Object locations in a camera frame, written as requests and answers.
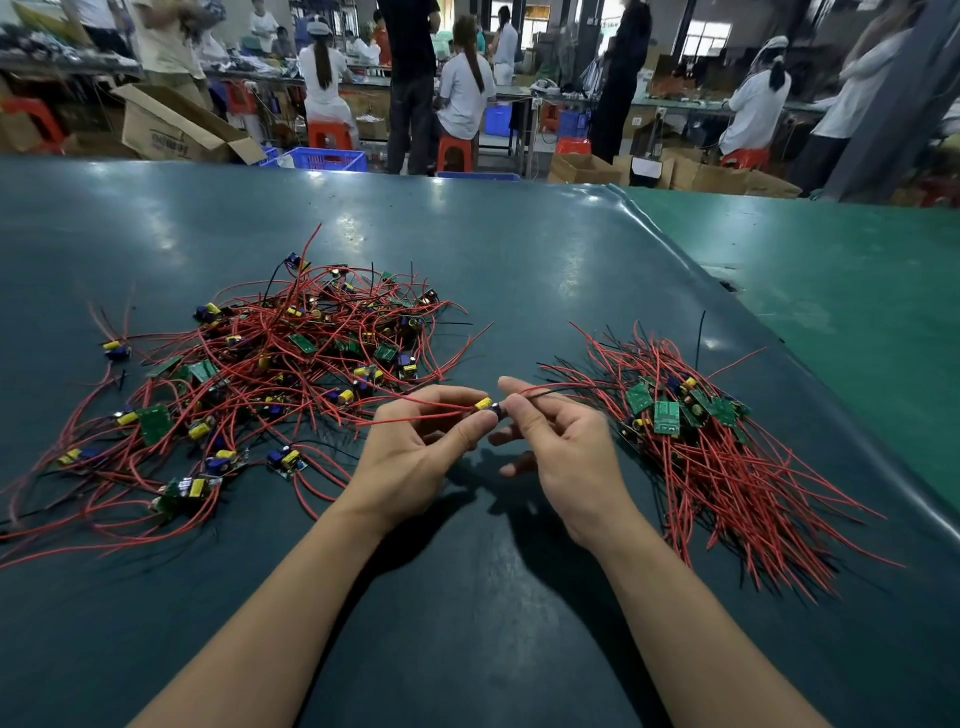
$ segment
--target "green table surface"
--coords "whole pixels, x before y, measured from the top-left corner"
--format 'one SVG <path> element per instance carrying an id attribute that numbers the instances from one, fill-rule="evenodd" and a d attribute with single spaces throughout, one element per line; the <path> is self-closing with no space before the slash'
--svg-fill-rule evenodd
<path id="1" fill-rule="evenodd" d="M 960 214 L 624 191 L 960 507 Z"/>

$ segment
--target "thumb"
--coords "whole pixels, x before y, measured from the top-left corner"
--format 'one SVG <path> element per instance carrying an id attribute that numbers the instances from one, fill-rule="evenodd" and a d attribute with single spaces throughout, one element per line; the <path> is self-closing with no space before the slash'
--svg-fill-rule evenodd
<path id="1" fill-rule="evenodd" d="M 498 422 L 496 413 L 489 409 L 474 412 L 429 446 L 427 452 L 446 473 L 468 450 L 476 448 L 481 440 L 493 432 Z"/>
<path id="2" fill-rule="evenodd" d="M 510 395 L 504 405 L 507 414 L 513 418 L 524 439 L 530 443 L 534 452 L 546 447 L 557 439 L 557 433 L 532 402 L 522 395 Z"/>

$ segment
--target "forearm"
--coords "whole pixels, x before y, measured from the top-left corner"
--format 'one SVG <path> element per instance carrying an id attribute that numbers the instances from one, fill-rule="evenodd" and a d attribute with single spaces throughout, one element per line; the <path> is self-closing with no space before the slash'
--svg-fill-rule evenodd
<path id="1" fill-rule="evenodd" d="M 639 513 L 592 548 L 677 728 L 824 728 Z"/>
<path id="2" fill-rule="evenodd" d="M 132 725 L 293 725 L 340 608 L 381 538 L 332 506 Z"/>

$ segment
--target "open cardboard box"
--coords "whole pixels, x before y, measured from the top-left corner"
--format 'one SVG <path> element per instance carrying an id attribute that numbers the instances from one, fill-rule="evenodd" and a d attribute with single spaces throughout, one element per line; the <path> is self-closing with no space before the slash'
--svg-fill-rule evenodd
<path id="1" fill-rule="evenodd" d="M 187 101 L 172 88 L 129 84 L 113 93 L 127 101 L 123 143 L 145 159 L 239 159 L 257 164 L 267 158 L 249 134 Z"/>
<path id="2" fill-rule="evenodd" d="M 593 155 L 554 155 L 546 180 L 558 184 L 617 184 L 620 172 Z"/>

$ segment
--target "window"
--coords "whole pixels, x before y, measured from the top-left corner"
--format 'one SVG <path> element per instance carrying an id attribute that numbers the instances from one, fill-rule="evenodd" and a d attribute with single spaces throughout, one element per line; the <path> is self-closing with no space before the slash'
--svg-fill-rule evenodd
<path id="1" fill-rule="evenodd" d="M 523 13 L 523 38 L 520 40 L 520 48 L 524 51 L 533 50 L 534 36 L 537 33 L 546 33 L 549 24 L 549 5 L 528 5 Z"/>
<path id="2" fill-rule="evenodd" d="M 691 20 L 690 29 L 686 32 L 684 55 L 698 59 L 704 56 L 719 56 L 720 51 L 727 47 L 731 30 L 733 25 L 730 23 Z"/>

